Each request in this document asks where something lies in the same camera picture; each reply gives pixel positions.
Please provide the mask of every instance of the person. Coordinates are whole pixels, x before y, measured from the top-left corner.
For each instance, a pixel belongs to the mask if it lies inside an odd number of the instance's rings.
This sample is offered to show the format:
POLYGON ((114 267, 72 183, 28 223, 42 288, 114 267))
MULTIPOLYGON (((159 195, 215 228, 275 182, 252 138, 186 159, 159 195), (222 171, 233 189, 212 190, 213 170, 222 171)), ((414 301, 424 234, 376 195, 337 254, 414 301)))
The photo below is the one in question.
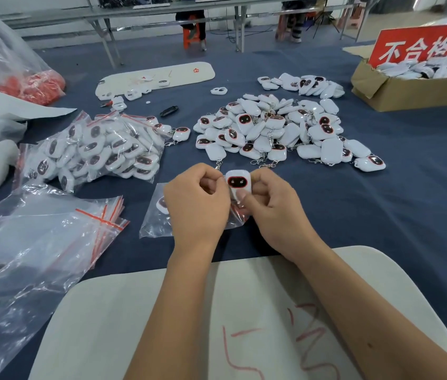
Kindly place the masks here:
MULTIPOLYGON (((190 11, 190 12, 178 12, 176 13, 176 21, 188 20, 191 16, 195 18, 205 18, 204 11, 190 11)), ((206 23, 197 23, 199 25, 199 40, 201 41, 201 50, 206 50, 206 23)), ((183 29, 188 29, 189 39, 193 39, 197 33, 197 28, 194 24, 182 24, 183 29)))
MULTIPOLYGON (((314 6, 317 0, 297 0, 297 1, 284 1, 282 3, 282 9, 292 10, 292 9, 306 9, 314 6)), ((306 13, 295 13, 292 15, 287 15, 287 28, 286 32, 290 32, 290 40, 292 42, 300 43, 301 34, 303 33, 303 26, 306 22, 306 13)))
MULTIPOLYGON (((296 191, 267 168, 240 192, 265 241, 301 270, 368 380, 446 380, 447 352, 317 235, 296 191)), ((164 188, 174 250, 125 380, 195 380, 206 276, 231 203, 222 173, 197 164, 164 188)))

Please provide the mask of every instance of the pants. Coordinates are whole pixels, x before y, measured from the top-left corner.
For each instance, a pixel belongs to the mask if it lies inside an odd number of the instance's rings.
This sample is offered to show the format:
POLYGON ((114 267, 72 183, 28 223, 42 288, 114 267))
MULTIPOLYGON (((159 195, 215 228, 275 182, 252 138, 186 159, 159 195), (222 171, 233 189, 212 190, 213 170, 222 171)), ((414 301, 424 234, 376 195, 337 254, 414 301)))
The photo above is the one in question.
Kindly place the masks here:
MULTIPOLYGON (((204 11, 191 11, 191 12, 178 12, 176 13, 176 20, 188 20, 190 16, 194 16, 195 18, 204 18, 204 11)), ((206 23, 197 23, 199 25, 199 39, 206 39, 206 23)), ((192 30, 194 29, 194 24, 183 24, 182 28, 192 30)))
POLYGON ((305 24, 305 20, 306 20, 306 13, 297 13, 295 15, 288 15, 287 28, 292 31, 292 37, 301 38, 301 33, 303 33, 303 25, 305 24))

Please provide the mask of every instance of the red items in bag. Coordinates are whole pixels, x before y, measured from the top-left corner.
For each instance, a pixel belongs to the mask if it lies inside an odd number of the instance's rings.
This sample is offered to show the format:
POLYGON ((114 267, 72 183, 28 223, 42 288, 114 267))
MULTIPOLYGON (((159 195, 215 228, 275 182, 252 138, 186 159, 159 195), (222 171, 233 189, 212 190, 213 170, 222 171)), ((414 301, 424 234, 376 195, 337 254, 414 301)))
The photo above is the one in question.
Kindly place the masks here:
POLYGON ((65 95, 65 80, 54 70, 46 70, 18 80, 15 76, 7 78, 0 92, 34 104, 49 105, 65 95))

